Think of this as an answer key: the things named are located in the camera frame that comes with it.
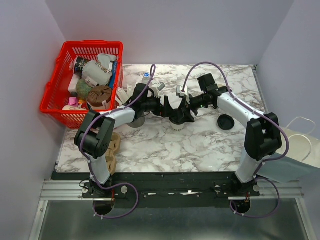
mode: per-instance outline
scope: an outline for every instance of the marble tabletop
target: marble tabletop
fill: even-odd
[[[123,87],[141,82],[151,65],[124,65]],[[182,85],[192,65],[157,65],[153,82],[164,82],[162,95],[169,97],[177,108],[176,86]],[[248,65],[221,65],[232,91],[252,107],[264,111],[261,96]],[[224,84],[222,75],[213,66],[202,65],[191,73],[187,86],[189,93],[201,93],[197,78],[212,73],[218,84]],[[168,118],[149,114],[140,128],[123,125],[114,131],[121,136],[117,158],[117,172],[222,172],[238,168],[244,146],[245,128],[235,120],[235,126],[223,131],[217,119],[225,114],[221,109],[199,109],[195,123],[186,123],[181,131],[171,128]],[[89,172],[86,159],[74,145],[76,129],[67,129],[56,164],[59,173]]]

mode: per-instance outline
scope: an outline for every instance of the red basket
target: red basket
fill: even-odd
[[[97,61],[98,54],[112,54],[117,56],[117,69],[113,85],[110,109],[117,107],[116,91],[122,87],[123,65],[122,53],[124,45],[120,41],[67,41],[63,44],[59,56],[56,59],[55,68],[50,82],[45,86],[44,95],[40,105],[40,111],[44,114],[50,114],[55,119],[71,129],[80,128],[87,110],[62,110],[68,105],[70,93],[68,87],[73,76],[73,70],[69,69],[70,63],[76,57],[82,57]]]

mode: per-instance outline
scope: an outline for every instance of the wall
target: wall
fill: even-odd
[[[285,126],[296,116],[317,123],[314,136],[320,139],[319,59],[320,1],[295,0],[257,68],[268,109]],[[308,132],[305,122],[296,130]],[[320,239],[319,172],[301,179],[313,228]]]
[[[122,41],[126,64],[257,64],[293,0],[46,0],[67,40]]]
[[[39,113],[64,37],[43,0],[0,2],[0,235],[26,240],[64,127]]]

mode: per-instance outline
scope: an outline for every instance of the robotic arm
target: robotic arm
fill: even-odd
[[[134,89],[132,97],[128,100],[125,106],[134,102],[130,107],[123,110],[112,112],[108,116],[101,117],[93,128],[99,128],[99,132],[89,131],[83,144],[83,150],[90,155],[92,171],[96,179],[103,185],[110,177],[104,155],[111,141],[111,136],[114,128],[123,124],[138,124],[136,127],[143,125],[144,112],[152,112],[156,116],[169,118],[171,126],[175,130],[181,130],[185,123],[194,123],[195,118],[192,116],[198,114],[198,109],[208,108],[212,106],[214,109],[221,108],[227,113],[235,117],[245,128],[245,142],[240,160],[240,166],[235,172],[238,181],[242,184],[248,183],[254,179],[256,170],[262,160],[273,155],[277,149],[281,148],[282,140],[280,131],[265,119],[249,112],[243,105],[239,104],[227,90],[227,87],[218,87],[213,76],[206,74],[198,78],[203,93],[193,97],[188,93],[188,89],[182,91],[182,87],[178,86],[176,94],[182,98],[181,104],[177,109],[170,106],[169,99],[164,96],[163,104],[161,98],[154,94],[148,88],[142,95],[145,84],[139,83]],[[256,111],[261,115],[271,119],[279,125],[278,117],[274,113],[265,114],[261,111]],[[77,132],[74,143],[80,146],[82,138],[88,126],[97,118],[100,113],[89,111],[84,118],[83,124]]]

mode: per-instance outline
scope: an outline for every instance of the white label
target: white label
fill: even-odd
[[[107,101],[103,101],[103,102],[102,102],[102,105],[104,106],[104,109],[107,109],[107,107],[108,107],[108,106],[107,106]]]
[[[90,87],[92,87],[92,88],[94,88],[94,87],[96,87],[96,86],[98,86],[99,84],[95,81],[95,80],[93,80],[91,77],[87,77],[85,80],[84,80],[84,82],[86,83],[86,84],[88,84]]]

